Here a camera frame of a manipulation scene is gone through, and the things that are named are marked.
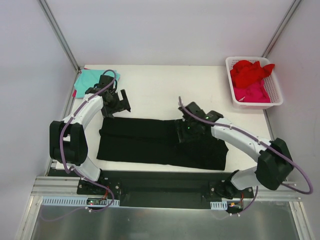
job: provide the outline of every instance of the black cloth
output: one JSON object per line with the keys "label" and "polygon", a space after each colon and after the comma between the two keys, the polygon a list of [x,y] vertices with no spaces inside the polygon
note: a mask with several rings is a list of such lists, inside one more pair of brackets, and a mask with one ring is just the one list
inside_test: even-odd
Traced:
{"label": "black cloth", "polygon": [[176,120],[105,118],[97,158],[106,161],[163,164],[224,170],[228,148],[224,141],[203,135],[179,142]]}

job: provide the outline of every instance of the gray wall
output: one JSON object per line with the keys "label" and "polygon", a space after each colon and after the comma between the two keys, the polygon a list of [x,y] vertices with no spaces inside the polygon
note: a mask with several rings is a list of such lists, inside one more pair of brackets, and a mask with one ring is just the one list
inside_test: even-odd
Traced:
{"label": "gray wall", "polygon": [[[303,202],[316,236],[320,235],[319,9],[319,0],[303,1],[269,56],[276,66],[284,103],[267,111],[275,136],[286,140],[293,160],[313,182],[314,194]],[[290,179],[304,183],[297,171]]]}
{"label": "gray wall", "polygon": [[47,2],[81,66],[222,66],[262,55],[292,0]]}
{"label": "gray wall", "polygon": [[75,72],[36,0],[0,3],[0,239],[12,240]]}

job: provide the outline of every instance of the plastic basket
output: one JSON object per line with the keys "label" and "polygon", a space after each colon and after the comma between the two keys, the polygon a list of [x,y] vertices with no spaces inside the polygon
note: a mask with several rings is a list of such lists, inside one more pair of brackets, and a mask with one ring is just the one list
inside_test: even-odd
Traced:
{"label": "plastic basket", "polygon": [[241,102],[236,100],[234,87],[230,75],[230,70],[233,69],[234,65],[240,60],[248,60],[251,63],[256,61],[260,62],[261,67],[270,64],[270,61],[264,57],[253,57],[253,56],[230,56],[225,60],[226,70],[228,73],[229,84],[232,95],[232,104],[237,109],[268,109],[272,106],[279,106],[283,103],[282,93],[279,87],[278,79],[275,74],[275,70],[272,71],[271,75],[264,78],[264,88],[270,97],[270,103],[265,102]]}

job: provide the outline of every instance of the teal cloth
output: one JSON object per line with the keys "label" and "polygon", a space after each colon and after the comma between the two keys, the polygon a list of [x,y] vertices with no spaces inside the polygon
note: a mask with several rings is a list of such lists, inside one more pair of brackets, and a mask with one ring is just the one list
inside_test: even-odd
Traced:
{"label": "teal cloth", "polygon": [[[74,89],[76,90],[75,97],[83,98],[85,96],[85,92],[88,88],[92,88],[95,84],[99,83],[100,75],[104,73],[105,70],[93,70],[93,69],[82,69],[81,74],[74,83]],[[119,81],[120,74],[116,73],[116,80]],[[107,76],[113,77],[114,74],[111,71],[105,73]]]}

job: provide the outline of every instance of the red cloth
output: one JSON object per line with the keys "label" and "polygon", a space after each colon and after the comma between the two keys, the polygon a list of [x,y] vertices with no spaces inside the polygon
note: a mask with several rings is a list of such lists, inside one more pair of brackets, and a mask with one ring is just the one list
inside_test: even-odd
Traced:
{"label": "red cloth", "polygon": [[270,103],[270,97],[264,87],[265,81],[256,81],[247,88],[233,87],[235,99],[245,103]]}
{"label": "red cloth", "polygon": [[247,60],[238,61],[230,71],[233,86],[238,89],[245,89],[253,83],[260,82],[270,76],[274,64],[260,66],[260,62],[251,63]]}

